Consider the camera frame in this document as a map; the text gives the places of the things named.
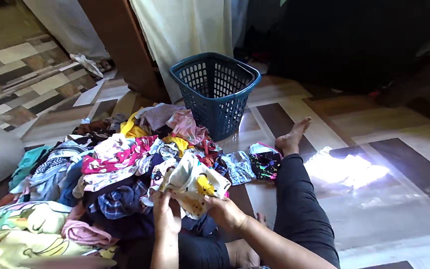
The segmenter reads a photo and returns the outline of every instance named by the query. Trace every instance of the teal cloth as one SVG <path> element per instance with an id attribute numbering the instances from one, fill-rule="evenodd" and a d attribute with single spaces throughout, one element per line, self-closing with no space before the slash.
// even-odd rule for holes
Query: teal cloth
<path id="1" fill-rule="evenodd" d="M 12 179 L 9 182 L 9 190 L 14 189 L 14 187 L 18 186 L 18 184 L 29 175 L 31 169 L 33 169 L 34 165 L 36 165 L 36 161 L 38 160 L 39 155 L 41 155 L 41 152 L 43 152 L 43 150 L 48 151 L 51 148 L 52 147 L 50 146 L 44 145 L 32 150 L 28 150 L 26 153 L 24 153 L 24 156 L 18 164 L 18 168 L 11 176 Z"/>

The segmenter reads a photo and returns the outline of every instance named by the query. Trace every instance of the plaid shirt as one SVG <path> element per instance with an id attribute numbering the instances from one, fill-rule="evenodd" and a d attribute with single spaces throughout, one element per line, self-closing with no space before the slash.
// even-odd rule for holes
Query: plaid shirt
<path id="1" fill-rule="evenodd" d="M 134 186 L 121 186 L 98 197 L 99 204 L 90 206 L 91 212 L 100 210 L 108 219 L 115 220 L 134 213 L 147 214 L 150 207 L 142 207 L 140 197 L 147 193 L 144 183 L 137 180 Z"/>

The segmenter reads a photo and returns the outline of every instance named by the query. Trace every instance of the person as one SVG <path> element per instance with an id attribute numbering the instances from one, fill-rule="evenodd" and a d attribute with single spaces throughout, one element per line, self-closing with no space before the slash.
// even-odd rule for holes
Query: person
<path id="1" fill-rule="evenodd" d="M 155 242 L 152 269 L 249 268 L 260 265 L 277 268 L 339 268 L 334 232 L 319 205 L 314 187 L 304 168 L 298 143 L 309 127 L 305 118 L 286 135 L 276 139 L 275 147 L 284 155 L 276 180 L 277 215 L 273 231 L 244 214 L 229 198 L 205 196 L 208 214 L 219 227 L 237 232 L 243 239 L 221 243 L 179 234 L 180 206 L 172 193 L 157 193 L 154 200 Z"/>

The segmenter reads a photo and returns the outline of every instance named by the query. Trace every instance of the pile of clothes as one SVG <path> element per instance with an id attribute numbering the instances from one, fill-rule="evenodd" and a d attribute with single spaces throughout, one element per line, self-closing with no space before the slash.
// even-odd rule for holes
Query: pile of clothes
<path id="1" fill-rule="evenodd" d="M 54 147 L 29 150 L 0 200 L 0 268 L 44 255 L 111 258 L 118 242 L 154 233 L 152 194 L 172 189 L 182 228 L 216 229 L 204 195 L 229 196 L 232 185 L 273 182 L 281 154 L 256 143 L 249 155 L 224 154 L 176 105 L 141 108 L 84 122 Z"/>

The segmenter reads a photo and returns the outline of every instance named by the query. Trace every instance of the leg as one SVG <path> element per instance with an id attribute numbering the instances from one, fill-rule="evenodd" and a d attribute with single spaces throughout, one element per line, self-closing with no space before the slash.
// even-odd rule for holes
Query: leg
<path id="1" fill-rule="evenodd" d="M 334 232 L 298 154 L 298 143 L 310 120 L 305 118 L 290 133 L 277 138 L 275 145 L 285 157 L 276 180 L 277 215 L 273 230 L 339 268 Z"/>
<path id="2" fill-rule="evenodd" d="M 150 268 L 155 238 L 138 240 L 131 247 L 128 264 Z M 230 243 L 179 234 L 179 268 L 228 269 L 260 265 L 260 257 L 243 239 Z"/>

